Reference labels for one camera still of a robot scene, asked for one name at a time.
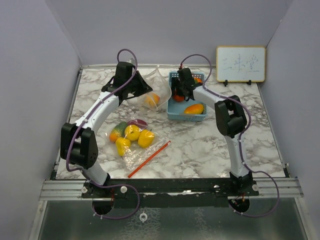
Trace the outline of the orange tangerine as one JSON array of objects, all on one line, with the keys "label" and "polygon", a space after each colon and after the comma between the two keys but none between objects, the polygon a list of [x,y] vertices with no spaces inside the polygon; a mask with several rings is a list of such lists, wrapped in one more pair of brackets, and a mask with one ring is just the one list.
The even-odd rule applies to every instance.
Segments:
[{"label": "orange tangerine", "polygon": [[185,100],[185,97],[183,95],[174,94],[172,97],[176,102],[180,103]]}]

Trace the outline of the red zipper clear bag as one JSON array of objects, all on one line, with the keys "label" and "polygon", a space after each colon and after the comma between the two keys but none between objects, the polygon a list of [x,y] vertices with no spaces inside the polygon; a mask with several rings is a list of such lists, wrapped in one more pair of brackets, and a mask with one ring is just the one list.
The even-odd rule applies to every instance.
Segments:
[{"label": "red zipper clear bag", "polygon": [[[132,118],[123,122],[128,122],[133,119],[138,119],[138,118]],[[148,164],[161,151],[163,151],[166,147],[168,147],[171,144],[171,141],[169,140],[168,137],[159,135],[154,130],[152,130],[151,127],[149,127],[149,125],[144,130],[151,131],[155,134],[152,144],[147,148],[142,148],[138,145],[138,140],[131,141],[131,146],[126,151],[125,155],[120,156],[124,161],[126,168],[130,171],[129,175],[127,176],[129,179],[132,178],[139,170],[141,170],[146,164]],[[106,134],[108,140],[109,140],[110,132]],[[115,149],[118,154],[116,142],[111,142],[111,143],[115,144]]]}]

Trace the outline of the clear bag white zipper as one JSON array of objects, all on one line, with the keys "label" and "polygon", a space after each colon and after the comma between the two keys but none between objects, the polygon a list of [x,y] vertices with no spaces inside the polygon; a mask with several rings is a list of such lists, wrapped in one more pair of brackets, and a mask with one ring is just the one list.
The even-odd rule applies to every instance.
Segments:
[{"label": "clear bag white zipper", "polygon": [[151,111],[159,111],[165,105],[167,104],[168,100],[172,96],[172,90],[169,85],[168,79],[166,79],[160,72],[158,68],[152,70],[148,74],[144,74],[143,79],[146,81],[146,83],[152,87],[153,91],[149,93],[155,93],[160,97],[159,103],[157,105],[157,108],[149,108],[145,105],[145,98],[146,95],[149,93],[146,93],[142,96],[139,96],[137,98],[137,103],[140,107],[149,109]]}]

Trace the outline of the blue perforated plastic basket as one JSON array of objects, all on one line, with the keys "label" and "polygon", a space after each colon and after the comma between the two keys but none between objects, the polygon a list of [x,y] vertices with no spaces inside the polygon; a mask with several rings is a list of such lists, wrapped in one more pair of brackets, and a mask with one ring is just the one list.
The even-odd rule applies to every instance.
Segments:
[{"label": "blue perforated plastic basket", "polygon": [[207,116],[207,106],[199,101],[176,101],[172,95],[167,101],[167,118],[173,121],[201,122]]}]

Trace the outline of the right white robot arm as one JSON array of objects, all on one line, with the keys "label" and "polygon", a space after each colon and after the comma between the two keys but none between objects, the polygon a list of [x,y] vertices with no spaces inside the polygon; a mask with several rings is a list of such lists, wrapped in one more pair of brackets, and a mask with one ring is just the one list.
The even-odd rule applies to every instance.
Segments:
[{"label": "right white robot arm", "polygon": [[245,107],[238,96],[219,95],[196,82],[189,68],[180,67],[177,71],[178,79],[174,81],[177,92],[186,100],[201,102],[212,108],[215,113],[216,126],[224,136],[230,157],[230,191],[240,196],[248,189],[253,181],[252,173],[247,167],[245,146],[242,134],[247,126]]}]

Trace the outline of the yellow orange fruit front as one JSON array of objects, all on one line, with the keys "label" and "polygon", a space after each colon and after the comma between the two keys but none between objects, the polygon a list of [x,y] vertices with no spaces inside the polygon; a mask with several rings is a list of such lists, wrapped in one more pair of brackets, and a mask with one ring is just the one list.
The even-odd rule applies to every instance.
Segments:
[{"label": "yellow orange fruit front", "polygon": [[151,92],[146,95],[144,103],[148,108],[153,109],[157,108],[159,101],[160,97],[157,94]]}]

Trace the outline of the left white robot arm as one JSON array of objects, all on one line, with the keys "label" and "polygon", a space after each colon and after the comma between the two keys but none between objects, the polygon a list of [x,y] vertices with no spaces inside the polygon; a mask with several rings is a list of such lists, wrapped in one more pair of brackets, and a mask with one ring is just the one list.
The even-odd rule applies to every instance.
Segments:
[{"label": "left white robot arm", "polygon": [[118,62],[115,75],[102,87],[99,97],[89,110],[74,123],[66,122],[61,128],[60,157],[66,161],[69,172],[81,171],[94,183],[97,196],[106,197],[111,190],[110,175],[97,162],[99,149],[96,134],[107,117],[124,100],[151,92],[137,66],[129,62]]}]

